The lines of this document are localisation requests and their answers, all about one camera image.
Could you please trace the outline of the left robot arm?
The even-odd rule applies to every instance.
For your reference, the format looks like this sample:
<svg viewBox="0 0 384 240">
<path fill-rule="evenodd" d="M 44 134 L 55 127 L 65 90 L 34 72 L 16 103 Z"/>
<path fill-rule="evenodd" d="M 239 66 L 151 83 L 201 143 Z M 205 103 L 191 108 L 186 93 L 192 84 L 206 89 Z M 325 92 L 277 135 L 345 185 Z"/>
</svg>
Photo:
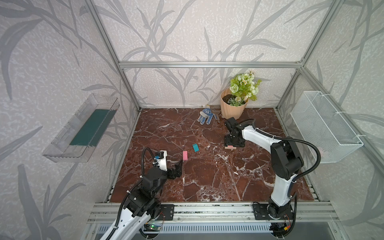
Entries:
<svg viewBox="0 0 384 240">
<path fill-rule="evenodd" d="M 131 240 L 137 232 L 146 239 L 154 240 L 163 226 L 151 226 L 145 233 L 145 225 L 158 217 L 162 222 L 166 215 L 161 210 L 157 196 L 161 194 L 167 180 L 180 178 L 183 173 L 183 160 L 173 169 L 167 167 L 167 151 L 153 151 L 145 147 L 141 156 L 141 179 L 127 191 L 123 198 L 114 223 L 101 237 L 102 240 Z"/>
</svg>

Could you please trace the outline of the teal block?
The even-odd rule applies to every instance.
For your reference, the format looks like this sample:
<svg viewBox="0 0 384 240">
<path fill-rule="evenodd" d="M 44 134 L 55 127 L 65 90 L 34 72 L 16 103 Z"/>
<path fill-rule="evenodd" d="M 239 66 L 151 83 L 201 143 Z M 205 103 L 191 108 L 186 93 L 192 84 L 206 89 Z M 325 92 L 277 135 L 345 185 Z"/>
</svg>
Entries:
<svg viewBox="0 0 384 240">
<path fill-rule="evenodd" d="M 193 144 L 193 149 L 195 152 L 198 152 L 200 150 L 197 144 Z"/>
</svg>

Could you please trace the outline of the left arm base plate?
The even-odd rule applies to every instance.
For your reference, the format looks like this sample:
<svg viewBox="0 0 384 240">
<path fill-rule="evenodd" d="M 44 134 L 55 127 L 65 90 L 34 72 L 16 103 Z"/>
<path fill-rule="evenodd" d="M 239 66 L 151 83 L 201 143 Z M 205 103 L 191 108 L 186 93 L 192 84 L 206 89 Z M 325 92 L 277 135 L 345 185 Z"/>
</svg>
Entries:
<svg viewBox="0 0 384 240">
<path fill-rule="evenodd" d="M 161 211 L 157 218 L 157 221 L 172 221 L 174 219 L 174 204 L 161 204 Z"/>
</svg>

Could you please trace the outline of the pink block front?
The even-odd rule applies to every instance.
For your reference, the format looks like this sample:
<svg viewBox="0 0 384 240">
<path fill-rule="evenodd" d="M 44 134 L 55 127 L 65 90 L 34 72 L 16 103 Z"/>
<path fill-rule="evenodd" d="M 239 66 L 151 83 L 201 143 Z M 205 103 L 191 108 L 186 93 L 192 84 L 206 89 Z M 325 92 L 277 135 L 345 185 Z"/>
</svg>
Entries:
<svg viewBox="0 0 384 240">
<path fill-rule="evenodd" d="M 225 147 L 226 150 L 236 150 L 237 147 L 233 147 L 233 146 L 227 146 Z"/>
</svg>

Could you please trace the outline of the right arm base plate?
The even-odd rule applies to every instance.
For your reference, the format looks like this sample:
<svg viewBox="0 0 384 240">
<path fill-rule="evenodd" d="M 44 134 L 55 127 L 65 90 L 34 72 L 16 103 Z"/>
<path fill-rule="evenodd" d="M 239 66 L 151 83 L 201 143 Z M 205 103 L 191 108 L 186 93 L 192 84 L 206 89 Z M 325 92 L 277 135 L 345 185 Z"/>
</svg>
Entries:
<svg viewBox="0 0 384 240">
<path fill-rule="evenodd" d="M 284 220 L 284 216 L 288 216 L 292 220 L 295 213 L 290 202 L 282 207 L 275 203 L 253 202 L 252 209 L 255 220 Z"/>
</svg>

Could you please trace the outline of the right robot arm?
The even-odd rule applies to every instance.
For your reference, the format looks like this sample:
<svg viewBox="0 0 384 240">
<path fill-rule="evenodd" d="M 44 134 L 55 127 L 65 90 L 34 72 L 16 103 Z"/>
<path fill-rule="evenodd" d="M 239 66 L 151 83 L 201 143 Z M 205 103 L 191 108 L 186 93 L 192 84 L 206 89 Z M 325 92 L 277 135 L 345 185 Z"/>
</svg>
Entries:
<svg viewBox="0 0 384 240">
<path fill-rule="evenodd" d="M 289 137 L 269 134 L 256 127 L 255 120 L 241 123 L 235 118 L 225 121 L 229 134 L 225 136 L 225 146 L 244 148 L 246 141 L 252 142 L 271 154 L 271 165 L 276 175 L 273 192 L 265 207 L 270 219 L 279 220 L 291 211 L 291 191 L 296 181 L 314 171 L 321 163 L 321 153 L 312 143 Z M 304 160 L 297 143 L 312 148 L 316 153 L 316 162 L 308 170 L 299 173 Z"/>
</svg>

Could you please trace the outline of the pink block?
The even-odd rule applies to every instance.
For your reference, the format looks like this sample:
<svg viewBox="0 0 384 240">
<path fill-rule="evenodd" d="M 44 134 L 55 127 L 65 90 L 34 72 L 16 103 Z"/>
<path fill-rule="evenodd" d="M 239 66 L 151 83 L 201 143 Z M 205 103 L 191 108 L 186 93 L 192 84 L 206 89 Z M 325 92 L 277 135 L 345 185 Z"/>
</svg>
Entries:
<svg viewBox="0 0 384 240">
<path fill-rule="evenodd" d="M 237 147 L 233 147 L 233 146 L 227 146 L 225 147 L 226 150 L 236 150 Z"/>
<path fill-rule="evenodd" d="M 188 160 L 188 151 L 183 151 L 183 161 Z"/>
</svg>

